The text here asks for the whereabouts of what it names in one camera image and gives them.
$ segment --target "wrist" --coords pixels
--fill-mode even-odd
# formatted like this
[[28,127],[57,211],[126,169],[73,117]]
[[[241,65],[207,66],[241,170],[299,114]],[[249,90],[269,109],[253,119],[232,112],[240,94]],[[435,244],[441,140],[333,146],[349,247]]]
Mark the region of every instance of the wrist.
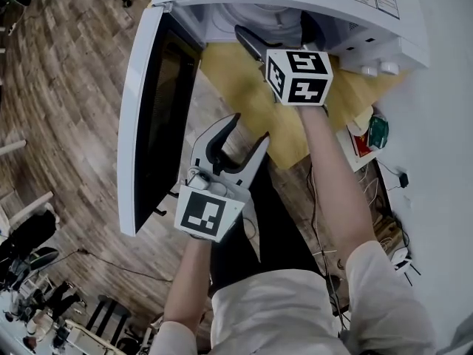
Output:
[[193,240],[204,240],[204,241],[208,241],[207,238],[202,238],[202,237],[199,237],[198,235],[194,235],[194,234],[189,234],[189,237]]
[[314,121],[327,120],[327,113],[322,106],[298,106],[297,111],[304,126]]
[[190,236],[187,240],[187,247],[193,249],[203,249],[211,247],[212,241],[201,237]]

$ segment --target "white wall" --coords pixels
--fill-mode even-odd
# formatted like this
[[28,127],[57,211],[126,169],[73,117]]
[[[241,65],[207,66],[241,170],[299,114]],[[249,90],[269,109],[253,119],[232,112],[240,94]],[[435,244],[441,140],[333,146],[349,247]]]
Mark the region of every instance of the white wall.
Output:
[[[473,0],[421,0],[432,65],[391,91],[386,165],[410,185],[389,192],[411,237],[414,288],[432,316],[439,348],[473,312]],[[383,172],[387,188],[398,185]]]

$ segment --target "green object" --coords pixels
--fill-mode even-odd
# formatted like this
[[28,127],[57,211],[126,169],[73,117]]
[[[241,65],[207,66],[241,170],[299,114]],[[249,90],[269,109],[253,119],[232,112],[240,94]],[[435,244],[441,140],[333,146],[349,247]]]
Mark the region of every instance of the green object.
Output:
[[389,124],[386,118],[381,115],[372,116],[369,131],[368,147],[374,146],[383,149],[386,146],[389,134]]

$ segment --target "microwave door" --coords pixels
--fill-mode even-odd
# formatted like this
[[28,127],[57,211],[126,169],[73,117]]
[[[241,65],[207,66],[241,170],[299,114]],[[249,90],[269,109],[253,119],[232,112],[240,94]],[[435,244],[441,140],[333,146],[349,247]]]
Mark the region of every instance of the microwave door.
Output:
[[135,236],[178,179],[203,48],[162,7],[145,9],[126,73],[117,155],[120,230]]

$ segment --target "white shirt sleeve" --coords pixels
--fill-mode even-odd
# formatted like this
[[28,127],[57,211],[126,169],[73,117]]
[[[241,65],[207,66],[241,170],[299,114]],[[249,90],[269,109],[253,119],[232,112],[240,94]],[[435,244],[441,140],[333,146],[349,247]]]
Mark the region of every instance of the white shirt sleeve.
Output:
[[197,355],[194,333],[177,322],[164,322],[149,349],[149,355]]
[[350,352],[383,355],[435,353],[432,324],[412,287],[395,272],[381,245],[370,241],[348,258],[352,319]]

